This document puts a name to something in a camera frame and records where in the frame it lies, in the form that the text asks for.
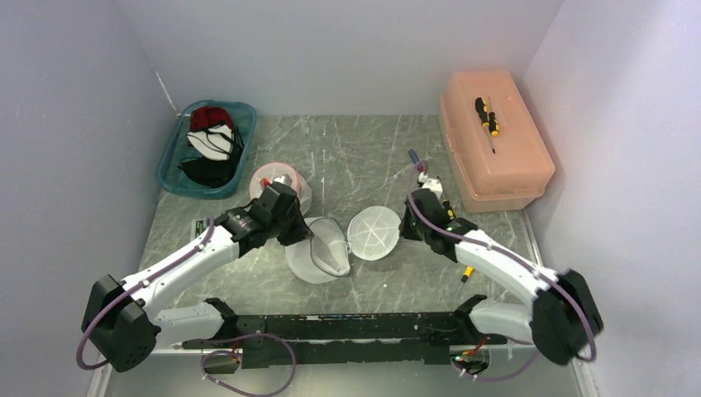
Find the pink zip mesh laundry bag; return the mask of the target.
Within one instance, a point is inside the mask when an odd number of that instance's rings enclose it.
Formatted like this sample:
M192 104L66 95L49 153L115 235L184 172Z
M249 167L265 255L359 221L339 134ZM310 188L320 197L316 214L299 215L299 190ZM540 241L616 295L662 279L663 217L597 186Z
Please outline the pink zip mesh laundry bag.
M270 162L258 168L250 179L248 189L250 199L257 199L262 194L264 181L270 183L277 181L291 187L297 193L302 215L309 211L312 204L312 189L291 165L284 162Z

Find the white mesh blue zip laundry bag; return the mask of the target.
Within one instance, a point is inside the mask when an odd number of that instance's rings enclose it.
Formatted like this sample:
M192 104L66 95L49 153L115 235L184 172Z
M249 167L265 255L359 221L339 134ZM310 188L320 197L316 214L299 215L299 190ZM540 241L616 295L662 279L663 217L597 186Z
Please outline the white mesh blue zip laundry bag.
M284 249L289 269L300 280L324 284L347 277L351 258L378 261L399 240L400 217L390 208L373 206L358 212L342 227L329 217L306 218L312 237Z

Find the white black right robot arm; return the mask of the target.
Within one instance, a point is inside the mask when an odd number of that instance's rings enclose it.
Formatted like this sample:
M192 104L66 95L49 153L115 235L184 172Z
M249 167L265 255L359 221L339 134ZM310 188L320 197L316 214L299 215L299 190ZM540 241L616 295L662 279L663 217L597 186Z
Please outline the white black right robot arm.
M467 299L455 311L460 340L475 343L499 335L532 344L558 365L597 359L595 338L603 331L603 320L580 273L535 265L474 223L450 217L429 189L409 192L405 205L402 237L424 242L437 255L475 268L518 300L508 304L484 295Z

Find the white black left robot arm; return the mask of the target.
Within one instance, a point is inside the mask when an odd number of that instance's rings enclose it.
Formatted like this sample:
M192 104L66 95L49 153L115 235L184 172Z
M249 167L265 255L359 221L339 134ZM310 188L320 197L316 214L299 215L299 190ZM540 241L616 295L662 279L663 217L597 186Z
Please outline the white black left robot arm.
M168 309L168 303L271 239L291 246L311 237L295 190L279 181L267 184L246 206L208 218L202 234L162 261L121 280L97 280L81 324L78 366L96 370L109 364L124 372L162 346L195 340L231 345L241 335L239 317L222 299L180 309Z

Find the black yellow screwdriver on table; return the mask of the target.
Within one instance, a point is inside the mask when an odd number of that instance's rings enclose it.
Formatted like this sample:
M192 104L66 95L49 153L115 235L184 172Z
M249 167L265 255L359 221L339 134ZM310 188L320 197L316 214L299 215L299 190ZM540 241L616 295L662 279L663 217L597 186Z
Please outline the black yellow screwdriver on table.
M451 202L449 200L444 199L442 201L442 207L443 207L443 210L444 210L446 216L448 217L448 219L450 221L455 219L455 212L454 212L453 207L451 206Z

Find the green label clear bit case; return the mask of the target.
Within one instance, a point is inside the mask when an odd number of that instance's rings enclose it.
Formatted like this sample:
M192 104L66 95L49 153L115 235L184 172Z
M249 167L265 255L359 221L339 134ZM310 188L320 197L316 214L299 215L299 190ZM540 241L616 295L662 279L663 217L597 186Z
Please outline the green label clear bit case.
M204 240L208 243L216 229L214 218L195 219L191 222L190 237L193 241Z

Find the teal plastic tray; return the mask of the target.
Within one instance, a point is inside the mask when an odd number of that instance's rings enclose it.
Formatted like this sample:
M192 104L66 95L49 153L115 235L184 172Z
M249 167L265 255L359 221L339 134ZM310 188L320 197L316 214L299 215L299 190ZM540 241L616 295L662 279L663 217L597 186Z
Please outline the teal plastic tray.
M235 129L222 125L191 132L189 124L192 111L207 105L224 108L234 122ZM186 107L176 122L156 169L160 187L170 193L196 199L224 199L232 196L242 178L256 122L256 110L242 102L201 100ZM232 159L237 163L236 173L224 186L208 188L194 183L178 169L179 162L186 157Z

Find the orange translucent plastic storage box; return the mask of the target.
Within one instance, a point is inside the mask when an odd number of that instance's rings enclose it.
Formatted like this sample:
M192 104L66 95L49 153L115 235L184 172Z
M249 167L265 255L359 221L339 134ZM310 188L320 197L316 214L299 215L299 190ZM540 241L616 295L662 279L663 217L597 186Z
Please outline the orange translucent plastic storage box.
M522 210L555 165L511 74L455 72L440 96L441 133L465 210Z

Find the red cloth garment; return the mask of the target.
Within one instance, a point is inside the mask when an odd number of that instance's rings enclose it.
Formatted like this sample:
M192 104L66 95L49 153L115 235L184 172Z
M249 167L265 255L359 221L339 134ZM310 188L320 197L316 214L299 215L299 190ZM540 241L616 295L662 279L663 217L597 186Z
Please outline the red cloth garment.
M224 108L207 105L192 111L189 130L200 132L222 125L226 125L231 130L235 129L234 122Z

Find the black yellow screwdriver on box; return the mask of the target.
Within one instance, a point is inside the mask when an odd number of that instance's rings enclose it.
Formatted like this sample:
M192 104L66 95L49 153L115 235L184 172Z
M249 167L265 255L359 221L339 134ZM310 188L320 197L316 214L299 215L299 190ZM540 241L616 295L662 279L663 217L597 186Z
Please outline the black yellow screwdriver on box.
M493 154L496 153L493 138L499 134L499 124L495 112L491 111L488 102L482 97L477 97L474 101L475 111L478 114L480 123L487 133L490 149Z

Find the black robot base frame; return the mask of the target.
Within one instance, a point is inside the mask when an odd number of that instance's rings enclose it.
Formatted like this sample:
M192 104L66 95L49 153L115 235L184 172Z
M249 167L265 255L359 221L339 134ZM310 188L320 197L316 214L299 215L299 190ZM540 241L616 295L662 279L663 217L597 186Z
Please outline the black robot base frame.
M186 350L236 347L245 369L270 366L420 361L447 365L464 347L506 344L469 322L467 304L455 311L236 315L209 339L183 342Z

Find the aluminium extrusion rail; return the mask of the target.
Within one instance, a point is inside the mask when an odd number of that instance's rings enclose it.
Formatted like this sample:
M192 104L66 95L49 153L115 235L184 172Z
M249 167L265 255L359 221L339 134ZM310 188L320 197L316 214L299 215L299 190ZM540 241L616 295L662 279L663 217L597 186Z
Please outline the aluminium extrusion rail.
M151 354L152 357L160 356L175 356L183 355L187 351L181 343L173 344L167 347L155 349ZM92 379L88 387L87 397L106 397L107 389L112 378L113 368L110 365L103 366L93 371Z

